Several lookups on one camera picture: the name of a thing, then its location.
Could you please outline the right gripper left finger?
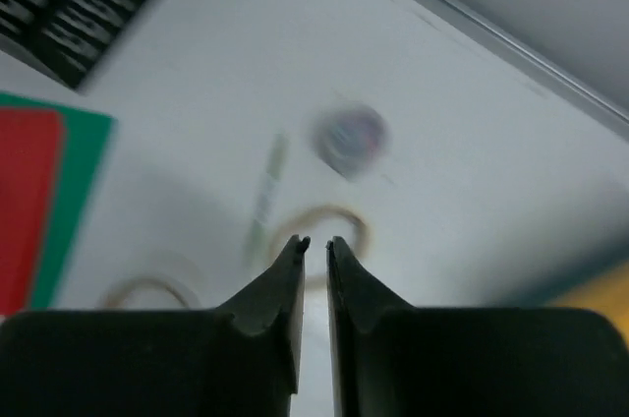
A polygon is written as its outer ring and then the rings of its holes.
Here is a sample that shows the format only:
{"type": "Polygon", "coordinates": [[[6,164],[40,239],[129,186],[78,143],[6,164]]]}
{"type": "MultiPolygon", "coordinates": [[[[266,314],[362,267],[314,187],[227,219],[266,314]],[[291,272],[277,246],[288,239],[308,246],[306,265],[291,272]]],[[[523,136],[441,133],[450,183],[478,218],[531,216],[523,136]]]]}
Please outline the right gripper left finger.
{"type": "Polygon", "coordinates": [[[285,416],[298,389],[305,253],[214,309],[41,311],[1,327],[5,416],[285,416]]]}

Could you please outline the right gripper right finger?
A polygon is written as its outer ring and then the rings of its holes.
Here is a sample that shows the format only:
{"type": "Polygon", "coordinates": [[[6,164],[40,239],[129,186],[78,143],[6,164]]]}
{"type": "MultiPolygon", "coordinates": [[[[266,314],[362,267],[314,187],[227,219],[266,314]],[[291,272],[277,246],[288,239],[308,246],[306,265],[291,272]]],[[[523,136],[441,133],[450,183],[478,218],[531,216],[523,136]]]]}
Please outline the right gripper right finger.
{"type": "Polygon", "coordinates": [[[416,307],[327,246],[338,416],[624,416],[628,348],[575,308],[416,307]]]}

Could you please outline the wide grey tape roll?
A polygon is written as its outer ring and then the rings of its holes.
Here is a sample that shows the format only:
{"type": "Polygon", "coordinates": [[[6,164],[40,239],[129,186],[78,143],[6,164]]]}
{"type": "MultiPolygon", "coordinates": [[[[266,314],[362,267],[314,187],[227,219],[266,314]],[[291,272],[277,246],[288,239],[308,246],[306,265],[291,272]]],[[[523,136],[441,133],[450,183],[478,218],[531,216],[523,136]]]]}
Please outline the wide grey tape roll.
{"type": "Polygon", "coordinates": [[[194,309],[201,305],[204,271],[184,255],[154,250],[136,257],[97,302],[101,310],[194,309]]]}

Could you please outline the green pen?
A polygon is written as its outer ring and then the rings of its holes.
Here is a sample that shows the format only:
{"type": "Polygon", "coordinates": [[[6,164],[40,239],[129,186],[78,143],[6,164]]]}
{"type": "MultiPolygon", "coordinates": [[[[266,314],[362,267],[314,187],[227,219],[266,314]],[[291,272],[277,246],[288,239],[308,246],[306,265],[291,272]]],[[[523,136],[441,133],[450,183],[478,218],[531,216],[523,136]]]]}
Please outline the green pen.
{"type": "Polygon", "coordinates": [[[286,135],[278,134],[272,144],[261,178],[254,214],[245,243],[244,254],[248,262],[252,263],[259,256],[264,243],[266,225],[286,162],[288,147],[289,142],[286,135]]]}

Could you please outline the small clear jar dark contents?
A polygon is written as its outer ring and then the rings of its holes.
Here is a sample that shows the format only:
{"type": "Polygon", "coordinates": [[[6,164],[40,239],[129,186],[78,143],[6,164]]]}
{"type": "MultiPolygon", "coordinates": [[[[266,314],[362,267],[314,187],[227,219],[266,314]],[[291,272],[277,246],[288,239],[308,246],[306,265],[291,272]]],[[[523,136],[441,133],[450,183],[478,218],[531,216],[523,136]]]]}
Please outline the small clear jar dark contents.
{"type": "Polygon", "coordinates": [[[311,124],[311,144],[318,159],[353,182],[384,157],[391,133],[386,119],[358,101],[325,107],[311,124]]]}

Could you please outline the yellow drawer box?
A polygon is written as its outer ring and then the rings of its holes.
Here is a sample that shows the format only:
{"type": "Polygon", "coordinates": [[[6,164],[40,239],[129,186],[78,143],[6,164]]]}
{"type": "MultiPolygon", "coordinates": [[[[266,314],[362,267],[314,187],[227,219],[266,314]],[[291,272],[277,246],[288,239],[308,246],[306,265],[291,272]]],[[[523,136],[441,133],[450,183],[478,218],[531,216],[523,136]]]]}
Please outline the yellow drawer box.
{"type": "Polygon", "coordinates": [[[614,314],[628,309],[628,264],[612,268],[549,302],[614,314]]]}

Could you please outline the green folder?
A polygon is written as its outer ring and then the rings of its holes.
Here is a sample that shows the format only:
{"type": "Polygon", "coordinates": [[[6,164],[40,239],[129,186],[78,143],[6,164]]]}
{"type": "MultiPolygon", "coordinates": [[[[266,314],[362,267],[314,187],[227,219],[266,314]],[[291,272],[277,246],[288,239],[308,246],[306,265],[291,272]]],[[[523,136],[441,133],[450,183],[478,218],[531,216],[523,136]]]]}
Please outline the green folder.
{"type": "Polygon", "coordinates": [[[30,307],[48,308],[54,302],[64,269],[70,262],[75,235],[80,230],[92,183],[115,128],[115,119],[98,112],[5,92],[1,94],[1,105],[52,109],[62,116],[66,129],[52,212],[29,297],[30,307]]]}

